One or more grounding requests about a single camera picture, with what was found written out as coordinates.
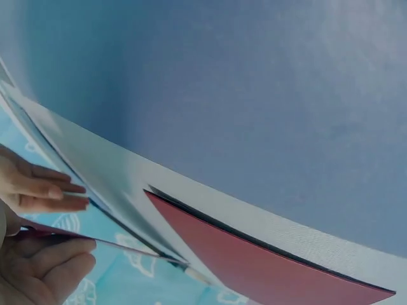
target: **red card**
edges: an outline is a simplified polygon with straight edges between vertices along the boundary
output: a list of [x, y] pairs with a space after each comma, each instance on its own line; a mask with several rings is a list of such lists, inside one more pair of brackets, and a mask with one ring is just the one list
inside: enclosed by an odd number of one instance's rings
[[24, 218], [21, 218], [21, 226], [28, 229], [28, 231], [21, 231], [19, 233], [19, 236], [21, 238], [25, 238], [25, 237], [29, 237], [29, 236], [47, 236], [47, 235], [51, 235], [51, 234], [72, 236], [72, 237], [78, 237], [78, 238], [88, 238], [88, 239], [91, 239], [91, 240], [95, 240], [95, 241], [104, 243], [104, 244], [109, 245], [109, 246], [114, 247], [114, 248], [119, 248], [121, 250], [126, 250], [126, 251], [130, 251], [130, 252], [139, 253], [139, 254], [142, 254], [142, 255], [147, 255], [147, 256], [155, 257], [157, 259], [163, 259], [165, 261], [174, 262], [176, 264], [180, 264], [180, 265], [183, 265], [183, 266], [188, 265], [187, 263], [178, 261], [176, 259], [170, 259], [170, 258], [167, 258], [167, 257], [162, 257], [162, 256], [151, 254], [151, 253], [148, 253], [148, 252], [143, 252], [143, 251], [140, 251], [140, 250], [137, 250], [137, 249], [134, 249], [134, 248], [129, 248], [129, 247], [126, 247], [126, 246], [123, 246], [123, 245], [119, 245], [118, 243], [112, 243], [110, 241], [100, 240], [98, 238], [92, 238], [92, 237], [89, 237], [89, 236], [80, 235], [80, 234], [73, 233], [73, 232], [70, 232], [70, 231], [66, 231], [66, 230], [63, 230], [63, 229], [58, 229], [56, 227], [50, 227], [50, 226], [46, 226], [44, 224], [38, 224], [37, 222], [33, 222], [33, 221], [30, 221], [30, 220], [27, 220], [27, 219], [24, 219]]
[[395, 294], [272, 252], [185, 212], [180, 202], [174, 203], [147, 191], [146, 194], [226, 286], [255, 302], [263, 305], [368, 305]]

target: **finger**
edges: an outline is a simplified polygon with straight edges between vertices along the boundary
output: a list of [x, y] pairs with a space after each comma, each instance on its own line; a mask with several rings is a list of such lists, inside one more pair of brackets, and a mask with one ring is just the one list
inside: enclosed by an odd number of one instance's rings
[[43, 278], [44, 284], [51, 290], [57, 304], [62, 304], [76, 290], [95, 263], [93, 255], [81, 254], [53, 268]]
[[11, 185], [13, 187], [11, 191], [16, 194], [56, 200], [64, 197], [62, 190], [51, 182], [43, 179], [28, 178], [19, 173], [12, 178]]
[[70, 240], [71, 236], [53, 234], [49, 236], [36, 237], [36, 238], [26, 238], [16, 242], [13, 246], [14, 251], [22, 257], [27, 259], [31, 258], [39, 251], [46, 247], [58, 245], [60, 243]]
[[44, 277], [51, 269], [69, 261], [79, 254], [89, 253], [96, 248], [96, 241], [71, 238], [58, 245], [46, 247], [31, 257], [30, 261], [37, 278]]
[[89, 198], [65, 195], [63, 200], [21, 196], [20, 209], [26, 213], [64, 213], [84, 211], [89, 205]]
[[66, 181], [59, 181], [59, 180], [49, 180], [53, 185], [58, 186], [61, 190], [68, 193], [78, 193], [78, 194], [85, 194], [86, 189], [83, 186], [79, 186], [77, 184], [73, 184]]
[[31, 165], [32, 175], [36, 178], [43, 178], [43, 179], [55, 179], [61, 181], [71, 181], [71, 176], [66, 173], [61, 173], [56, 170], [52, 170], [51, 168], [43, 167], [41, 165]]
[[4, 214], [6, 215], [6, 236], [14, 236], [21, 229], [21, 218], [5, 203]]

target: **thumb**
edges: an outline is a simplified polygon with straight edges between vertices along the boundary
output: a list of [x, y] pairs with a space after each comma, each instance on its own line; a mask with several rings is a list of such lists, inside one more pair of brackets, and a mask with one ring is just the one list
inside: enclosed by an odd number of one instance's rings
[[64, 197], [62, 190], [58, 186], [46, 180], [28, 178], [21, 174], [18, 174], [13, 179], [13, 190], [17, 194], [37, 198], [61, 200]]

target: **light blue fabric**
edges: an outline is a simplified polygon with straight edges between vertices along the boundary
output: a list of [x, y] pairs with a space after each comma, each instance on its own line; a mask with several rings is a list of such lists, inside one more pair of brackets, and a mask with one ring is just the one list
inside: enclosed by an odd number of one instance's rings
[[[32, 163], [52, 167], [36, 152], [35, 147], [27, 141], [2, 109], [0, 109], [0, 143]], [[80, 183], [77, 177], [73, 180]], [[145, 245], [131, 237], [93, 206], [81, 213], [37, 214], [24, 217], [149, 251]], [[96, 267], [64, 305], [244, 305], [247, 302], [245, 297], [200, 283], [181, 269], [162, 260], [100, 244], [94, 255], [97, 259]]]

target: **hand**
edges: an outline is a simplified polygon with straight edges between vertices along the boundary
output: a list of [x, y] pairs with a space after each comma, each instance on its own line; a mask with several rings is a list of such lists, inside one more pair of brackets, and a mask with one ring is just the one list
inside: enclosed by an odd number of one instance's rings
[[22, 213], [75, 212], [85, 210], [88, 198], [68, 193], [86, 193], [71, 183], [70, 176], [34, 165], [0, 144], [0, 198]]
[[61, 305], [95, 266], [94, 240], [61, 235], [28, 237], [0, 200], [0, 305]]

